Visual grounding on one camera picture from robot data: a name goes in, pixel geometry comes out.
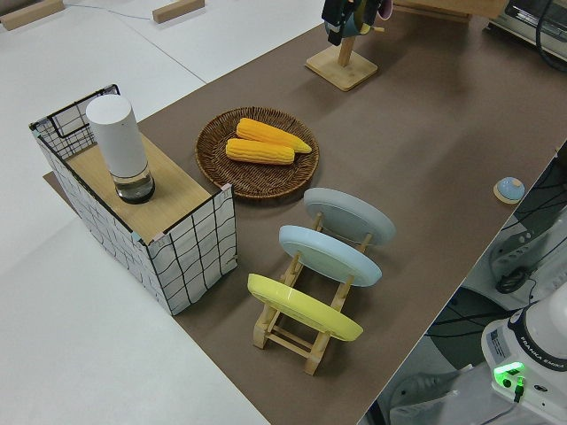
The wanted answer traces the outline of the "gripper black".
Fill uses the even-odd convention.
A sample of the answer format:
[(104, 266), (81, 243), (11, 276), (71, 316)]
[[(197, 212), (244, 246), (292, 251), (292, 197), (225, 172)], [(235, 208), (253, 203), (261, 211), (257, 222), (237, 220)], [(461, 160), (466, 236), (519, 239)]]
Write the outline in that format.
[(343, 25), (353, 13), (355, 1), (325, 0), (322, 8), (322, 19), (328, 24), (328, 42), (339, 45), (343, 38)]

